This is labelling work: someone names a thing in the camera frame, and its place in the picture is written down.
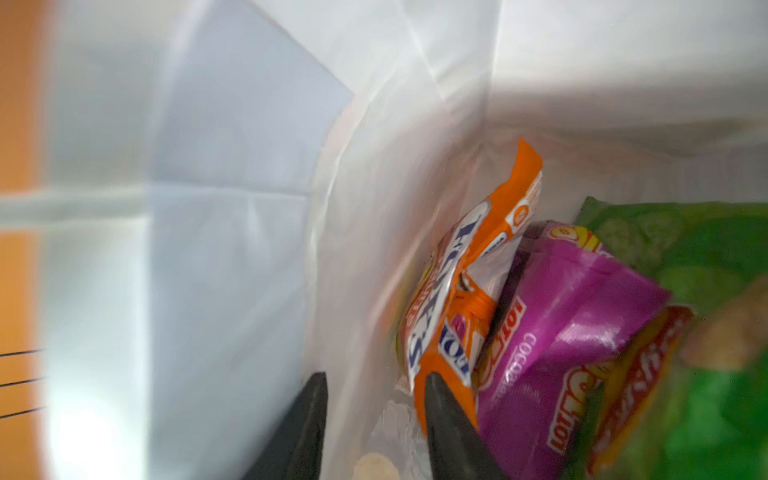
snack bag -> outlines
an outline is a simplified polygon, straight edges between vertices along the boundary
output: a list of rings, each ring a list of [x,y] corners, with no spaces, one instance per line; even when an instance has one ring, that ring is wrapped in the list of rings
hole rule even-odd
[[[478,387],[480,436],[517,480],[558,477],[586,396],[607,377],[605,362],[670,296],[583,227],[529,230],[541,237],[483,358]]]
[[[768,205],[588,198],[578,223],[690,308],[633,340],[561,478],[768,478]]]
[[[426,376],[439,372],[477,426],[472,371],[541,190],[541,157],[520,140],[512,174],[440,241],[406,311],[400,342],[426,432]]]

orange surface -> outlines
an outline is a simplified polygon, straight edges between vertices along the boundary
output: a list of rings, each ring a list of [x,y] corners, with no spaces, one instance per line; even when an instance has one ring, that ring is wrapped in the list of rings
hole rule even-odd
[[[0,419],[0,478],[43,478],[36,434],[41,421],[39,411]]]
[[[38,184],[38,90],[46,0],[0,2],[0,193]]]
[[[0,478],[42,478],[35,350],[35,235],[0,233]]]
[[[36,347],[32,332],[32,233],[0,233],[0,355]]]
[[[39,355],[39,353],[28,353],[26,355],[0,356],[0,386],[36,378],[35,367],[40,361]]]
[[[49,0],[0,0],[0,194],[39,185],[41,51]],[[42,478],[33,288],[35,236],[0,233],[0,478]]]
[[[37,382],[0,387],[0,422],[7,415],[39,409],[37,389]]]

white paper bag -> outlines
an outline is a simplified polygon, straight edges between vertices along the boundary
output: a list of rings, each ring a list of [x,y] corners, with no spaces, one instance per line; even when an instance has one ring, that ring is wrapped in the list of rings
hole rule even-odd
[[[25,258],[3,284],[27,286],[50,478],[239,478],[317,370],[323,478],[368,452],[428,475],[392,326],[518,135],[542,218],[768,201],[765,2],[41,10],[39,152],[3,174],[38,173],[0,192],[0,245]]]

blue lettering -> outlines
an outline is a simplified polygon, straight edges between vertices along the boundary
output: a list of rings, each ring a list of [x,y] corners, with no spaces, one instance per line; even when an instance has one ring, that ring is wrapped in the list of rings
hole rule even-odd
[[[475,229],[475,225],[477,224],[478,224],[478,221],[475,220],[474,222],[470,223],[466,227],[463,227],[461,230],[459,230],[458,233],[456,234],[456,240],[454,240],[453,247],[454,248],[460,247],[462,245],[462,242],[461,242],[462,238],[472,233],[472,231]]]
[[[416,360],[422,358],[422,339],[418,338],[415,342],[411,342],[413,347],[411,353],[408,354],[408,364],[413,367],[416,364]]]
[[[422,314],[419,315],[419,322],[421,322],[422,317],[426,316],[427,323],[425,326],[425,330],[429,328],[429,324],[432,322],[432,311],[437,306],[437,297],[439,296],[439,291],[435,292],[432,295],[432,298],[429,299],[426,305],[424,305],[424,309],[422,310]]]
[[[467,376],[469,374],[469,361],[464,354],[464,348],[462,347],[461,342],[459,342],[456,334],[452,330],[449,332],[448,326],[442,327],[442,332],[440,334],[440,348],[442,348],[442,351],[445,352],[446,355],[453,359],[453,364],[461,370],[462,375]]]
[[[442,263],[442,270],[440,270],[440,277],[438,277],[437,281],[435,281],[436,287],[433,290],[440,290],[442,281],[445,279],[445,276],[448,275],[448,272],[451,270],[450,262],[451,260],[455,259],[457,256],[458,256],[458,251],[453,250],[445,258],[445,261]]]

green snack bag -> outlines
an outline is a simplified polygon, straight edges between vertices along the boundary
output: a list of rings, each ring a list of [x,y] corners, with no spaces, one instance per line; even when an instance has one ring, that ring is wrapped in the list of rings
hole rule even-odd
[[[742,293],[768,271],[768,205],[589,197],[576,224],[691,311],[663,355],[658,335],[682,316],[653,321],[617,361],[561,478],[768,478],[768,279]]]

